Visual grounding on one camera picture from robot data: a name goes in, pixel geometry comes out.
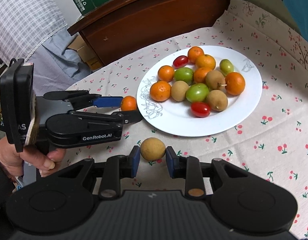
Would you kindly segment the person's left hand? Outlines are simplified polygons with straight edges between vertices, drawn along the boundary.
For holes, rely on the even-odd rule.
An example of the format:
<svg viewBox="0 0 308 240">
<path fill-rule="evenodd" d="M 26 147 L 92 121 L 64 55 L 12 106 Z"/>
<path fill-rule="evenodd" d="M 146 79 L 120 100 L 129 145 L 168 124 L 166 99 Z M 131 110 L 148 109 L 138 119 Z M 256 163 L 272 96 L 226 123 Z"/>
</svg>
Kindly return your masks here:
<svg viewBox="0 0 308 240">
<path fill-rule="evenodd" d="M 42 177 L 47 177 L 59 170 L 65 154 L 66 149 L 56 148 L 45 155 L 33 146 L 17 152 L 6 137 L 0 140 L 0 167 L 10 178 L 23 175 L 23 162 L 33 165 Z"/>
</svg>

